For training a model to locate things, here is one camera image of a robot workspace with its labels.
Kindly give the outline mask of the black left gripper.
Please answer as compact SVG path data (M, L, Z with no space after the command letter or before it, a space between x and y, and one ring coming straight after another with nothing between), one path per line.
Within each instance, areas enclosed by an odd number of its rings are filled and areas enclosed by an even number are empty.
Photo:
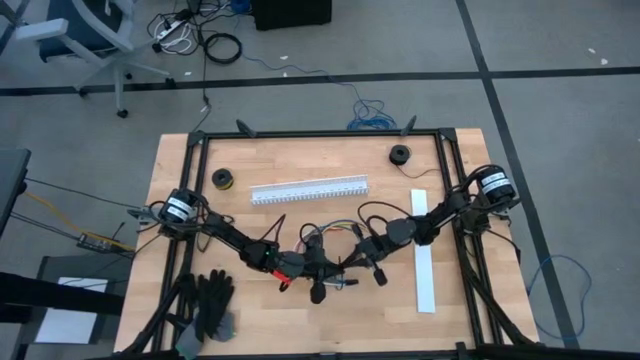
M304 253L285 251L281 253L281 273L287 280L299 277L313 279L310 300L320 304L326 298L326 286L339 290L348 286L343 275L325 278L326 273L343 273L344 269L326 257L321 235L311 235L306 241Z

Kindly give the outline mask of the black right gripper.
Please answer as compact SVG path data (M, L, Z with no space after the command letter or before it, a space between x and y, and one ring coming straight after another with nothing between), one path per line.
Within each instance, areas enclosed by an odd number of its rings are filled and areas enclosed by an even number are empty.
M371 268L376 283L380 287L386 285L388 283L387 277L377 262L393 253L395 244L387 235L369 236L364 239L362 230L357 223L351 224L351 232L356 238L356 245L353 251L341 262L342 268Z

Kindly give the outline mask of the white raceway cover strip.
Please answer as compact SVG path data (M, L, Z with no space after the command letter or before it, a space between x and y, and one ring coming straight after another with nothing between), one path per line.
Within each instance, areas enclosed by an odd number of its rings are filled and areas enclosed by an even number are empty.
M426 215L429 211L427 192L421 189L410 191L413 215ZM416 303L419 313L436 311L432 254L429 246L414 246L414 264L416 278Z

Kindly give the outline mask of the white slotted cable raceway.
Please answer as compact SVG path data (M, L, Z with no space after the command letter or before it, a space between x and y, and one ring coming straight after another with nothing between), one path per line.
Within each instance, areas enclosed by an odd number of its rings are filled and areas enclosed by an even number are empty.
M268 205L295 201L366 195L367 175L285 182L251 187L252 205Z

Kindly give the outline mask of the black work glove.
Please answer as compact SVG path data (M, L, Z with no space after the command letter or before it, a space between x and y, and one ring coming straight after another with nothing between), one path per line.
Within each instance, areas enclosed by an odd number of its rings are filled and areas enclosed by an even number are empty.
M204 342L203 332L198 330L199 293L195 276L186 274L181 278L181 290L186 301L188 315L179 321L182 333L175 348L185 360L195 360Z
M198 316L196 338L204 340L204 335L212 338L216 333L234 293L232 277L225 270L213 269L208 278L198 276Z

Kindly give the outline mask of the small black electronics box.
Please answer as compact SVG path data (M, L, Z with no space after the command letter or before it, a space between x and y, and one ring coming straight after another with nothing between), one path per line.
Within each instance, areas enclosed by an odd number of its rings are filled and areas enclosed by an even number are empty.
M89 250L95 253L124 253L126 249L121 247L121 243L119 241L108 239L97 239L94 237L89 237L87 234L82 233L76 243L78 248Z

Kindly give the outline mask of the white paper sheet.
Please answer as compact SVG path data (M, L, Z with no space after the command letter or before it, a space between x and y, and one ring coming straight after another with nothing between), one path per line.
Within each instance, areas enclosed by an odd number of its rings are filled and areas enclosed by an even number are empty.
M58 284L105 293L106 279L60 277ZM98 318L97 313L48 308L36 334L35 343L86 345Z

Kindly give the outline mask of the black computer case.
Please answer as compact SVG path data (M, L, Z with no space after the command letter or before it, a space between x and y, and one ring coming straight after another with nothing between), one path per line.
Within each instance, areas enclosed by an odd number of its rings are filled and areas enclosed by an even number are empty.
M332 6L332 0L251 0L260 31L330 23Z

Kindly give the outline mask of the grey cabinet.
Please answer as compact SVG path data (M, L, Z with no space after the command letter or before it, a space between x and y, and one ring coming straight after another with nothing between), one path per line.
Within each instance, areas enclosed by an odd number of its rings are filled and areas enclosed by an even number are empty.
M37 278L54 283L60 277L106 279L108 285L105 293L123 295L130 269L130 262L116 255L45 257ZM37 309L32 321L21 328L12 360L86 360L112 354L119 317L98 314L91 341L86 345L35 343L46 310Z

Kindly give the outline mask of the black flat crossbar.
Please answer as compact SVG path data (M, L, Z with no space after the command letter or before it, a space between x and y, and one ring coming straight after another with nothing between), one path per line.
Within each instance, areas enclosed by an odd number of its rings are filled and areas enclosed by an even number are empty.
M0 272L0 323L25 324L36 307L120 315L124 297Z

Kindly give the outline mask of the white power strip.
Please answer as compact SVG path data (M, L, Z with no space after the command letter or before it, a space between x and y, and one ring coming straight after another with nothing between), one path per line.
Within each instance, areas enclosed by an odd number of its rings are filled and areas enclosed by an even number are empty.
M174 31L179 29L185 23L184 20L175 20L175 19L164 19L161 20L154 29L154 37L157 41L161 41L165 39L167 36L171 35Z

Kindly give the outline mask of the black side desk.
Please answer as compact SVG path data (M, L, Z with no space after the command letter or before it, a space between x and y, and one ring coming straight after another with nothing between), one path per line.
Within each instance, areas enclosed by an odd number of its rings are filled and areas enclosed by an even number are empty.
M31 151L0 149L0 237L17 197L26 190L25 177Z

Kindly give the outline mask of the grey office chair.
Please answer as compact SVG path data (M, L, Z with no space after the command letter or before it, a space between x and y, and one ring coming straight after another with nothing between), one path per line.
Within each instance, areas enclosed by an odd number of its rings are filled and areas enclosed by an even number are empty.
M89 94L88 82L109 70L112 73L116 115L126 118L123 103L124 81L130 80L132 68L164 79L170 89L177 87L172 75L162 69L142 64L135 57L157 42L152 37L144 42L132 41L136 0L49 0L46 19L28 23L6 0L0 0L0 16L8 21L0 35L0 54L11 36L18 41L36 42L39 56L51 58L75 56L95 66L95 70L73 86L82 98Z

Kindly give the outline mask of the black aluminium frame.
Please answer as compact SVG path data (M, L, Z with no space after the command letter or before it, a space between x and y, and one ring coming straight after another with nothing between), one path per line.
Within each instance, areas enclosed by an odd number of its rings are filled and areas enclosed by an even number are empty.
M185 134L165 134L147 198L163 200L184 184L200 188L216 211L233 216L240 230L256 238L284 217L280 243L290 248L310 223L372 213L400 217L411 207L414 188L424 189L429 202L438 203L444 193L439 170L413 180L389 163L388 152L400 141L397 132L381 131L263 132L253 139L224 133L205 144ZM429 169L446 164L451 170L471 171L489 159L478 129L418 130L403 142L411 148L414 165ZM228 190L216 189L211 181L220 168L229 169L234 177ZM367 196L267 206L250 202L254 185L358 174L369 178ZM450 228L441 231L432 254L436 311L428 314L416 309L412 248L386 259L387 285L378 286L369 271L357 269L357 286L330 290L323 303L314 305L307 282L296 281L280 292L276 278L249 269L231 249L212 242L205 253L195 254L192 271L223 268L233 276L236 334L226 343L208 342L202 355L206 359L253 355L259 360L452 356L458 343L472 347L475 333L460 276L460 252Z

